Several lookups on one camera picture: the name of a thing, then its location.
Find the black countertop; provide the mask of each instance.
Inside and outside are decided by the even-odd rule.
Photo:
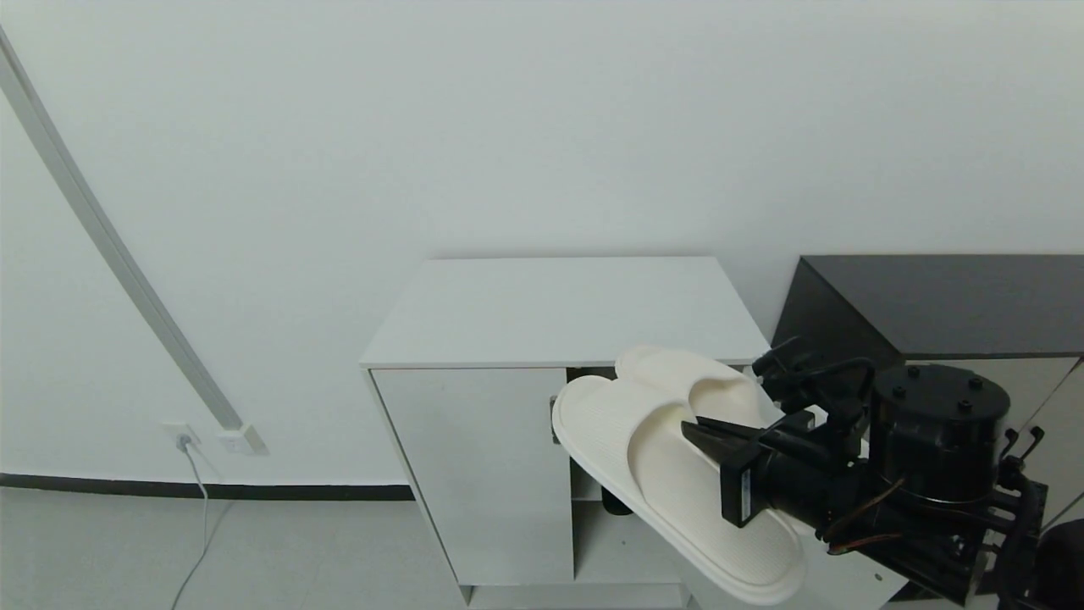
[[[909,359],[1084,355],[1084,256],[803,256]]]

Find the label sticker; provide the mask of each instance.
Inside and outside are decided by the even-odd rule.
[[[741,473],[741,521],[749,519],[752,512],[752,476],[746,469]]]

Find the open shelf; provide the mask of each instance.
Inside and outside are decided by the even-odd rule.
[[[472,587],[467,608],[679,610],[688,600],[682,585],[479,585]]]
[[[583,471],[582,468],[571,463],[572,502],[602,502],[603,486]]]
[[[676,584],[674,550],[635,515],[616,517],[601,503],[573,503],[577,583]]]

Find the cabinet top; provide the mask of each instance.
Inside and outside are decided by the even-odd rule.
[[[1084,354],[1084,256],[803,256],[901,354]]]
[[[642,343],[735,365],[767,350],[712,257],[429,260],[362,366],[612,366]]]

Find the slipper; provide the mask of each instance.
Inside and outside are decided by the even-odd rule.
[[[581,377],[553,408],[572,459],[717,586],[748,603],[779,603],[802,585],[801,542],[774,511],[741,529],[721,517],[719,466],[681,432],[695,419],[684,397],[631,379]]]
[[[687,398],[693,414],[750,428],[767,428],[783,417],[757,382],[733,368],[681,350],[637,346],[625,350],[615,365],[618,379],[633,379],[657,390]],[[827,415],[814,411],[816,425]],[[786,521],[799,536],[812,536],[815,530],[799,519],[775,509],[766,509]]]

